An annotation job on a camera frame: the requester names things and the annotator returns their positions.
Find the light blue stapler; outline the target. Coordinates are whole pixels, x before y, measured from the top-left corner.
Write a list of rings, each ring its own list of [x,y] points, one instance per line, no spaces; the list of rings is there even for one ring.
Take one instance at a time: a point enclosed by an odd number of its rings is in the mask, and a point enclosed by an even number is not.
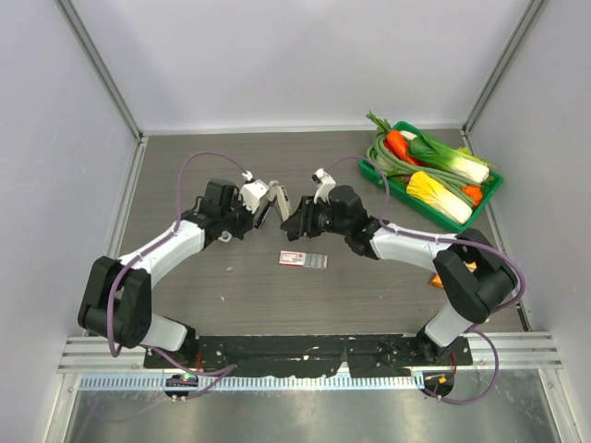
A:
[[[276,210],[280,221],[284,222],[291,215],[291,212],[292,212],[291,202],[290,202],[290,199],[287,195],[286,189],[282,184],[280,184],[278,181],[275,181],[275,180],[271,180],[269,183],[266,183],[266,184],[270,187],[270,191],[267,194],[266,198],[273,199],[273,208],[271,209],[271,211]],[[231,206],[234,208],[242,206],[242,201],[239,196],[239,190],[237,191],[237,196],[233,198],[232,203],[231,203]],[[261,204],[259,206],[257,213],[254,214],[254,221],[255,221],[255,218],[258,215],[260,207],[263,205],[263,203],[264,203],[264,199],[261,201]],[[234,239],[234,237],[232,235],[230,235],[228,232],[223,232],[222,236],[219,237],[218,239],[223,242],[229,242],[231,239]]]

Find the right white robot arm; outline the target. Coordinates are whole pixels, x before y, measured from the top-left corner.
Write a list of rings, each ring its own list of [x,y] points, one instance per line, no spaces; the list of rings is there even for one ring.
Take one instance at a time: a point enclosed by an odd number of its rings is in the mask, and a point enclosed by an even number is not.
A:
[[[281,228],[291,241],[338,234],[361,257],[437,273],[447,300],[416,335],[418,356],[430,365],[440,363],[460,335],[484,323],[523,289],[521,272],[480,231],[436,235],[403,229],[369,215],[351,186],[337,186],[325,198],[302,197]]]

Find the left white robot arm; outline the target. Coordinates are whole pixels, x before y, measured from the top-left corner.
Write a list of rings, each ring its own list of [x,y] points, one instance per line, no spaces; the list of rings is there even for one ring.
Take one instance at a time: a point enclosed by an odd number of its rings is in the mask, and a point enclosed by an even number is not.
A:
[[[197,355],[190,327],[158,316],[152,290],[170,271],[215,241],[242,239],[253,229],[255,215],[270,188],[260,180],[238,187],[211,179],[205,195],[181,213],[180,220],[138,250],[119,258],[99,257],[90,269],[78,312],[86,331],[113,346],[164,350],[175,367],[190,366]]]

